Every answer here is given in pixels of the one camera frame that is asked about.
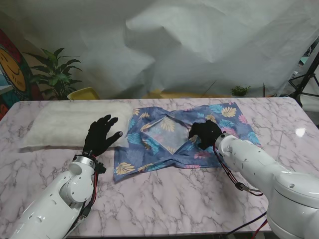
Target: blue floral cloth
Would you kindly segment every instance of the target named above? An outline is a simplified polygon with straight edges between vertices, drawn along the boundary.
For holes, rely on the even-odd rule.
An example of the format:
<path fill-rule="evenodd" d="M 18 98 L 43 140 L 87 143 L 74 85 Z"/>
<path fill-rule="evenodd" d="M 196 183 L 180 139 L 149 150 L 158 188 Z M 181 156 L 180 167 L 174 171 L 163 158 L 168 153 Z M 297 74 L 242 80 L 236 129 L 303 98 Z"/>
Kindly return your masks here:
<path fill-rule="evenodd" d="M 260 146 L 256 134 L 235 103 L 166 111 L 159 107 L 134 109 L 129 147 L 117 147 L 114 180 L 134 173 L 150 172 L 168 166 L 179 168 L 220 167 L 212 147 L 202 150 L 197 135 L 188 140 L 194 122 L 216 122 L 222 131 Z"/>

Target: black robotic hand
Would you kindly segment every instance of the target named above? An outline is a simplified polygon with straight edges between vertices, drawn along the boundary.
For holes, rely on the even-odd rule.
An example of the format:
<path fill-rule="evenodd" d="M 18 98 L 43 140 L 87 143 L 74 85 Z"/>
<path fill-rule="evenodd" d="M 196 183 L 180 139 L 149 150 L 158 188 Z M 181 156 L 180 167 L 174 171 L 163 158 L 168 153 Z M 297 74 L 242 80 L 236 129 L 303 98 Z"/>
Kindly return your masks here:
<path fill-rule="evenodd" d="M 118 140 L 123 132 L 117 132 L 113 136 L 106 138 L 110 128 L 118 121 L 118 118 L 112 118 L 107 115 L 100 118 L 91 124 L 88 135 L 85 138 L 85 145 L 83 147 L 83 154 L 88 156 L 94 155 L 95 157 L 104 153 L 108 147 Z"/>
<path fill-rule="evenodd" d="M 192 138 L 194 135 L 198 135 L 201 143 L 198 147 L 205 150 L 210 146 L 213 146 L 222 135 L 222 131 L 216 123 L 211 120 L 207 120 L 205 123 L 194 123 L 188 135 L 188 139 Z"/>

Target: black tripod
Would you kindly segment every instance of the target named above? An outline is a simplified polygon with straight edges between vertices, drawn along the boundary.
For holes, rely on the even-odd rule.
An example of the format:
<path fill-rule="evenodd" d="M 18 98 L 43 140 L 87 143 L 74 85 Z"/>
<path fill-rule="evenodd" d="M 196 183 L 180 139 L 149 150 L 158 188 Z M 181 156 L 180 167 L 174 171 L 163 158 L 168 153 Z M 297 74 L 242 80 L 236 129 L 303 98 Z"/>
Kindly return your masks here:
<path fill-rule="evenodd" d="M 296 99 L 298 95 L 302 94 L 302 95 L 307 95 L 307 96 L 314 96 L 314 97 L 319 97 L 319 95 L 314 95 L 314 94 L 309 94 L 309 93 L 304 93 L 303 90 L 304 88 L 306 87 L 306 85 L 308 84 L 309 80 L 313 77 L 319 87 L 319 82 L 316 78 L 316 75 L 315 75 L 315 70 L 317 69 L 319 65 L 319 52 L 317 54 L 317 56 L 315 57 L 314 61 L 312 62 L 312 64 L 310 65 L 307 73 L 305 73 L 304 75 L 302 76 L 298 76 L 296 78 L 292 78 L 289 80 L 289 83 L 295 88 L 295 92 L 293 92 L 290 97 Z M 299 85 L 295 85 L 293 83 L 293 81 L 295 79 L 298 79 L 298 78 L 301 78 L 303 77 L 303 80 L 301 81 L 301 83 Z"/>

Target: leaf print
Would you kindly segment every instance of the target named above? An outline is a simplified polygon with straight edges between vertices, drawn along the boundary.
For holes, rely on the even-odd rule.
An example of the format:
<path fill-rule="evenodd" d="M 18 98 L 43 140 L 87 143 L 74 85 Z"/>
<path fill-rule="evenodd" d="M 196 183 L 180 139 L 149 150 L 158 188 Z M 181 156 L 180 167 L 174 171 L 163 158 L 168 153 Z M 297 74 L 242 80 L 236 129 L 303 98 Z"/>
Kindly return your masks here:
<path fill-rule="evenodd" d="M 161 165 L 151 165 L 147 168 L 147 171 L 148 172 L 151 172 L 151 171 L 154 171 L 154 170 L 158 170 L 158 169 L 161 169 L 161 168 L 164 168 L 166 167 L 165 164 L 161 164 Z"/>
<path fill-rule="evenodd" d="M 132 119 L 129 125 L 129 129 L 131 129 L 135 125 L 135 120 Z"/>
<path fill-rule="evenodd" d="M 232 127 L 234 126 L 235 124 L 229 120 L 225 120 L 225 119 L 222 119 L 220 122 L 219 122 L 219 127 Z"/>
<path fill-rule="evenodd" d="M 226 133 L 231 134 L 231 135 L 237 137 L 237 132 L 236 132 L 233 128 L 230 128 L 230 127 L 222 127 L 222 128 L 220 128 L 220 130 L 221 130 L 222 132 L 226 131 Z"/>
<path fill-rule="evenodd" d="M 146 118 L 146 117 L 150 117 L 149 113 L 147 113 L 147 112 L 141 114 L 140 119 L 141 118 Z"/>
<path fill-rule="evenodd" d="M 168 152 L 170 152 L 171 154 L 174 154 L 176 152 L 176 149 L 172 148 L 172 147 L 167 147 Z"/>
<path fill-rule="evenodd" d="M 117 175 L 127 174 L 134 171 L 134 166 L 129 163 L 120 163 L 119 166 L 115 168 Z"/>
<path fill-rule="evenodd" d="M 213 116 L 213 115 L 207 115 L 205 118 L 206 118 L 207 120 L 213 121 L 214 123 L 217 123 L 217 122 L 216 122 L 216 118 L 215 118 L 215 116 Z"/>
<path fill-rule="evenodd" d="M 129 133 L 128 141 L 133 144 L 141 145 L 142 139 L 139 133 Z"/>
<path fill-rule="evenodd" d="M 238 118 L 242 123 L 248 123 L 248 121 L 246 120 L 246 117 L 243 114 L 241 114 Z"/>
<path fill-rule="evenodd" d="M 221 111 L 223 110 L 223 106 L 221 105 L 210 105 L 209 108 L 214 111 L 215 113 L 221 113 Z"/>
<path fill-rule="evenodd" d="M 249 140 L 253 143 L 253 144 L 260 144 L 259 140 L 257 138 L 257 135 L 255 134 L 255 132 L 250 132 L 248 134 Z"/>
<path fill-rule="evenodd" d="M 200 165 L 186 165 L 186 168 L 200 168 Z"/>
<path fill-rule="evenodd" d="M 198 138 L 198 135 L 194 135 L 192 138 L 190 138 L 189 140 L 192 142 L 192 143 L 196 143 L 196 140 Z"/>
<path fill-rule="evenodd" d="M 205 151 L 198 152 L 194 156 L 195 159 L 197 159 L 197 158 L 209 158 L 209 157 L 211 157 L 210 153 L 205 152 Z"/>
<path fill-rule="evenodd" d="M 214 149 L 212 146 L 208 147 L 207 149 L 205 149 L 205 152 L 208 152 L 208 153 L 213 153 L 214 152 Z"/>
<path fill-rule="evenodd" d="M 135 167 L 139 167 L 143 163 L 144 153 L 142 151 L 139 151 L 139 150 L 128 150 L 126 152 L 126 158 Z"/>
<path fill-rule="evenodd" d="M 140 109 L 138 109 L 138 108 L 133 109 L 134 115 L 139 116 L 139 113 L 140 113 Z"/>
<path fill-rule="evenodd" d="M 146 165 L 140 167 L 138 170 L 139 170 L 139 172 L 142 172 L 142 171 L 144 171 L 147 167 L 152 166 L 152 165 L 153 165 L 152 163 L 146 164 Z"/>
<path fill-rule="evenodd" d="M 193 148 L 194 148 L 194 144 L 191 144 L 191 145 L 189 145 L 189 146 L 186 148 L 186 150 L 187 150 L 187 151 L 191 151 Z"/>
<path fill-rule="evenodd" d="M 143 139 L 143 145 L 146 148 L 146 150 L 151 149 L 151 147 L 145 142 L 145 140 Z"/>
<path fill-rule="evenodd" d="M 162 135 L 154 135 L 153 139 L 155 139 L 157 142 L 162 143 L 164 141 L 164 137 Z"/>
<path fill-rule="evenodd" d="M 236 108 L 230 108 L 230 107 L 223 108 L 221 114 L 225 117 L 234 117 L 236 114 Z"/>
<path fill-rule="evenodd" d="M 151 147 L 153 155 L 155 155 L 159 152 L 159 143 L 156 142 L 155 140 L 153 140 L 152 138 L 146 139 L 145 143 Z"/>
<path fill-rule="evenodd" d="M 152 134 L 161 134 L 161 131 L 160 131 L 160 129 L 157 126 L 150 128 L 149 132 L 152 133 Z"/>
<path fill-rule="evenodd" d="M 141 132 L 143 132 L 144 129 L 147 129 L 151 127 L 150 123 L 147 123 L 146 125 L 144 125 L 142 128 L 141 128 Z"/>
<path fill-rule="evenodd" d="M 166 131 L 174 132 L 175 130 L 175 122 L 168 117 L 162 119 L 162 121 L 160 122 L 160 126 Z"/>

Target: small plant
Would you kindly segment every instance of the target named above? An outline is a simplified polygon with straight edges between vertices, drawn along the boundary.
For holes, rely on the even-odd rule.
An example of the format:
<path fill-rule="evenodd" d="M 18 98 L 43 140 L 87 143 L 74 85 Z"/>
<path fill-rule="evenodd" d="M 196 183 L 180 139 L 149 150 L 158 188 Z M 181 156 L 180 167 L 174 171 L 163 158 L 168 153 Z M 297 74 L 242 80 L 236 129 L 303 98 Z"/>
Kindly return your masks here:
<path fill-rule="evenodd" d="M 250 86 L 248 87 L 241 87 L 241 86 L 235 86 L 233 89 L 231 89 L 231 94 L 233 96 L 245 96 L 250 91 Z"/>
<path fill-rule="evenodd" d="M 39 65 L 39 66 L 31 67 L 32 69 L 36 69 L 38 71 L 42 71 L 45 73 L 44 75 L 42 74 L 34 75 L 33 78 L 31 79 L 31 82 L 48 85 L 49 88 L 41 92 L 44 93 L 45 95 L 53 94 L 52 96 L 50 96 L 49 100 L 53 100 L 54 98 L 57 98 L 58 100 L 66 100 L 67 95 L 69 93 L 76 91 L 76 89 L 71 87 L 71 85 L 77 82 L 82 82 L 82 81 L 71 79 L 71 74 L 69 73 L 69 70 L 72 68 L 76 68 L 82 71 L 80 68 L 71 65 L 72 63 L 75 63 L 75 62 L 81 63 L 79 60 L 72 59 L 59 66 L 60 58 L 71 57 L 71 56 L 59 56 L 59 54 L 61 53 L 61 51 L 63 51 L 63 49 L 64 48 L 60 48 L 56 50 L 54 53 L 51 53 L 47 50 L 42 49 L 42 51 L 47 55 L 47 58 L 34 55 L 32 53 L 26 53 L 36 58 L 39 62 L 41 62 L 44 65 L 44 66 Z"/>

